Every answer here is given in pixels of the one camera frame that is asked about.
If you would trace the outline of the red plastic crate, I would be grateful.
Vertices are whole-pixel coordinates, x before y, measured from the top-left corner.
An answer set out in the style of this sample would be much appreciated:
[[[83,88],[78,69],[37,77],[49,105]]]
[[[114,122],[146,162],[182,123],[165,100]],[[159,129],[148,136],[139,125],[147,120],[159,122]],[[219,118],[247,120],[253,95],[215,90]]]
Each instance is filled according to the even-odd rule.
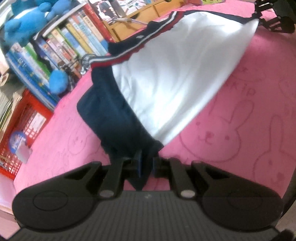
[[[1,174],[14,180],[22,162],[15,155],[19,144],[31,147],[35,139],[49,122],[53,112],[45,107],[29,90],[11,115],[8,127],[1,139]]]

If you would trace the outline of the stack of papers and books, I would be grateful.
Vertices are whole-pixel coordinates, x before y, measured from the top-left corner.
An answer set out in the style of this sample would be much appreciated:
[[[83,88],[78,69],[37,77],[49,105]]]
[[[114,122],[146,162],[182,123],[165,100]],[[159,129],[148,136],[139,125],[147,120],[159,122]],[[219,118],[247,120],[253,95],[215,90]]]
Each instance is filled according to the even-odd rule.
[[[23,84],[9,67],[1,50],[1,140],[8,128],[16,104],[22,98],[23,90]]]

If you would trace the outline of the white and navy jacket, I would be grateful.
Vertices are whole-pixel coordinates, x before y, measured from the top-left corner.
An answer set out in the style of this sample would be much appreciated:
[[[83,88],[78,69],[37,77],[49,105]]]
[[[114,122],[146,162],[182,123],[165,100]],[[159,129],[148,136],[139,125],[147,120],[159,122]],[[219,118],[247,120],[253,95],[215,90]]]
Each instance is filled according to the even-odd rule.
[[[214,97],[240,62],[259,21],[214,11],[173,11],[90,57],[92,86],[77,111],[112,163],[140,154],[141,190],[152,158]]]

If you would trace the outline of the smartphone with lit screen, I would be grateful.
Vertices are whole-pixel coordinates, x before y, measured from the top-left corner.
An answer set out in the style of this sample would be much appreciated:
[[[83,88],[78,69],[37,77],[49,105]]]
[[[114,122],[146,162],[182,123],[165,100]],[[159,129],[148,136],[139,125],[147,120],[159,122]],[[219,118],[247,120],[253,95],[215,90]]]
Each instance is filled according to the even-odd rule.
[[[107,23],[126,17],[125,11],[117,0],[90,0],[89,3],[95,13]]]

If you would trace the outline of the blue plush ball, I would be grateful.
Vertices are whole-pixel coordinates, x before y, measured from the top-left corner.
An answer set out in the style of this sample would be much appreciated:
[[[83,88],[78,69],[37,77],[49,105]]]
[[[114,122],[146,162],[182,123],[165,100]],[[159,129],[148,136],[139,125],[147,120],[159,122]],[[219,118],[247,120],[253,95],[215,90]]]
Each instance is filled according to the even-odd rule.
[[[66,91],[68,75],[63,70],[53,70],[49,78],[49,90],[52,94],[59,95]]]

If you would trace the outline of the wooden drawer organizer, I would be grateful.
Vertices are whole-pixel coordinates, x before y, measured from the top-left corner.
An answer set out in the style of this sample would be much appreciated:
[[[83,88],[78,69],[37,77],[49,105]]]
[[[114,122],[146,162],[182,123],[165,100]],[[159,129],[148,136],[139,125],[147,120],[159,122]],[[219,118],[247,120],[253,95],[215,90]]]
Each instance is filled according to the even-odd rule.
[[[126,18],[131,20],[121,20],[115,23],[107,23],[103,21],[103,24],[113,37],[114,41],[122,41],[129,36],[135,34],[137,31],[143,29],[150,21],[160,20],[161,17],[169,14],[171,11],[184,6],[186,1],[155,1],[136,12],[128,15]]]

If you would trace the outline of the round blue tag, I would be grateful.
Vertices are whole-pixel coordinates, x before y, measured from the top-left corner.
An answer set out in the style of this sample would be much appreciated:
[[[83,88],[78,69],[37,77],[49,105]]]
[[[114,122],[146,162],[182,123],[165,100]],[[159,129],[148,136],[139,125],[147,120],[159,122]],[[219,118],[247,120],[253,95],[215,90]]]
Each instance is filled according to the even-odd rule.
[[[24,164],[28,162],[32,149],[28,146],[27,136],[21,131],[15,131],[9,138],[9,149]]]

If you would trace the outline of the blue whale plush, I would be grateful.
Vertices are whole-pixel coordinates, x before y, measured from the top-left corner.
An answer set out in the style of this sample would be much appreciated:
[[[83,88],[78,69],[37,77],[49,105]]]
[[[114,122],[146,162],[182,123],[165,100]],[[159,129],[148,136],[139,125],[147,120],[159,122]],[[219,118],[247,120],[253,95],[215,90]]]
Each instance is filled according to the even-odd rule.
[[[27,45],[31,38],[56,16],[69,12],[74,1],[12,1],[13,18],[4,24],[2,44],[11,47]]]

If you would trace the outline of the miniature bicycle model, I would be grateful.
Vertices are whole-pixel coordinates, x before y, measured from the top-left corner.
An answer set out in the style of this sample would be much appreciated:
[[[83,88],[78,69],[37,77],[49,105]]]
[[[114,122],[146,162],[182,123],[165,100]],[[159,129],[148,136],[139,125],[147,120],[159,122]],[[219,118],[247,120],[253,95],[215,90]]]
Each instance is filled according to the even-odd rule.
[[[67,92],[71,92],[82,78],[83,75],[90,69],[89,60],[96,57],[95,54],[85,54],[81,58],[76,57],[68,64],[60,64],[59,69],[63,70],[68,76]]]

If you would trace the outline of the row of books left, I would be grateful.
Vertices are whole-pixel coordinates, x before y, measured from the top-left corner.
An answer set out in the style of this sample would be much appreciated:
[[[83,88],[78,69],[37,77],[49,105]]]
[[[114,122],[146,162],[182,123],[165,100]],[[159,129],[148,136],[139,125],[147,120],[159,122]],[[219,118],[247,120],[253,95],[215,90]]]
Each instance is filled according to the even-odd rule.
[[[9,67],[27,89],[47,108],[54,109],[67,91],[56,95],[49,90],[49,78],[60,64],[85,54],[106,56],[112,36],[89,1],[74,1],[73,8],[56,16],[22,47],[2,44],[4,24],[12,19],[12,1],[1,1],[1,50]]]

